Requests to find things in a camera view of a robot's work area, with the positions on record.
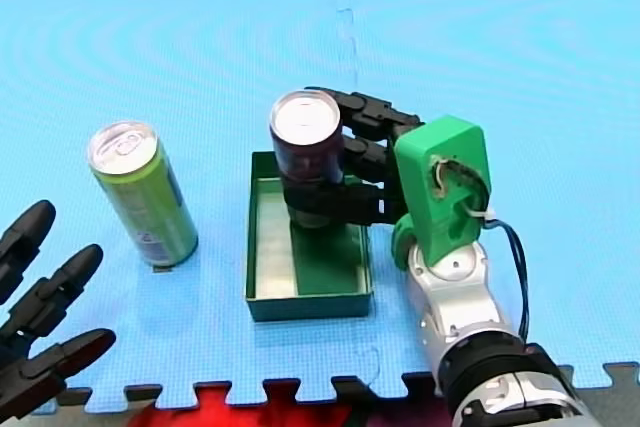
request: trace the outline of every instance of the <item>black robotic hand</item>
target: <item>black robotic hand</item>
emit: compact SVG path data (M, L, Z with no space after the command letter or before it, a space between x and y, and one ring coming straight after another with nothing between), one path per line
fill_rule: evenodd
M55 215L54 206L42 200L0 237L0 304L22 282ZM102 249L85 247L50 278L39 279L9 310L9 319L0 326L0 423L20 419L61 393L65 379L91 365L115 342L112 331L96 329L29 358L33 342L60 324L100 262Z

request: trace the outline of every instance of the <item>black cable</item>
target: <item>black cable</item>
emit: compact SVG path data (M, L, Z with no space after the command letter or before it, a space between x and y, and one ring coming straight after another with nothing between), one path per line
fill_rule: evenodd
M501 227L507 234L511 253L516 264L518 279L520 281L520 292L522 294L522 315L520 316L520 329L518 333L523 341L527 341L529 335L529 278L527 275L527 261L524 257L524 248L520 242L520 238L513 227L501 220L488 220L484 222L483 227L487 230Z
M461 162L453 159L442 160L439 164L441 167L445 168L448 171L451 171L455 174L458 174L461 177L461 180L471 181L476 190L480 191L480 206L476 208L475 206L469 206L473 208L473 210L478 210L480 212L486 212L489 208L489 188L485 184L484 180L475 170L470 167L462 164ZM436 184L439 184L441 179L438 178L437 169L438 164L436 164L433 168L433 176ZM443 185L438 185L438 188L441 190L444 188ZM509 246L511 247L511 253L513 254L513 261L516 265L516 271L518 272L518 280L520 281L520 293L522 294L522 315L520 317L520 328L518 333L524 342L527 341L527 336L529 334L529 279L527 275L527 261L524 255L524 248L522 247L522 242L520 242L520 238L516 231L506 222L501 220L492 219L486 220L484 218L482 220L482 227L487 230L502 228L507 234L507 239L509 240Z

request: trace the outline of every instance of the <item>green 3d-printed part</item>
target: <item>green 3d-printed part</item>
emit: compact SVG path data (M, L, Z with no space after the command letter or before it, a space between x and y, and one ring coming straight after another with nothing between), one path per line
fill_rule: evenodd
M480 237L481 223L466 208L477 208L480 192L446 172L438 189L434 166L453 160L475 171L491 192L484 134L474 124L442 117L401 136L394 147L409 213L395 225L392 250L406 268L411 244L418 242L427 265Z

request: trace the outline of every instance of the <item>green tray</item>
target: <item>green tray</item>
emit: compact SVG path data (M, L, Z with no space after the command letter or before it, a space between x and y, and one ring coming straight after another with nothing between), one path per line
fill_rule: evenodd
M252 155L248 242L245 295L254 320L369 313L366 227L305 230L292 224L273 152Z

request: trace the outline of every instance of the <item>dark red can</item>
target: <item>dark red can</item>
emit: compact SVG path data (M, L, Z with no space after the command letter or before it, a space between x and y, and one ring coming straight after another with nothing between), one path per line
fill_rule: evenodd
M343 181L344 141L340 108L317 90L291 92L273 105L270 118L273 149L280 174L293 182ZM302 227L317 228L330 219L289 209Z

